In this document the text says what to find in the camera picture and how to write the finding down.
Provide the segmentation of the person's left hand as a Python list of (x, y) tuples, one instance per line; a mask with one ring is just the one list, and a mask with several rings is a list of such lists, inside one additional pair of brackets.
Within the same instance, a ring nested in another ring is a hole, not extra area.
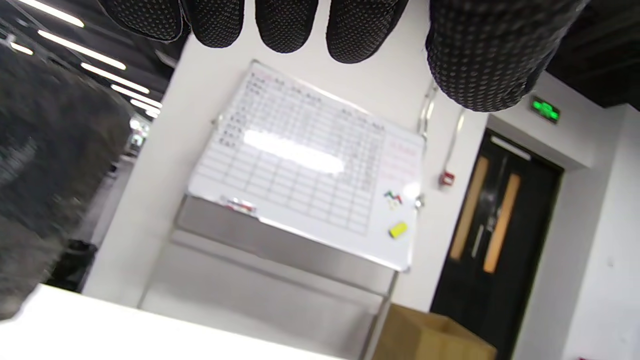
[[(243, 0), (101, 0), (106, 15), (133, 34), (163, 43), (189, 28), (222, 49), (243, 29)], [(430, 0), (427, 63), (439, 91), (464, 109), (492, 113), (528, 95), (576, 22), (586, 0)], [(406, 0), (332, 0), (330, 57), (370, 59), (395, 30)]]

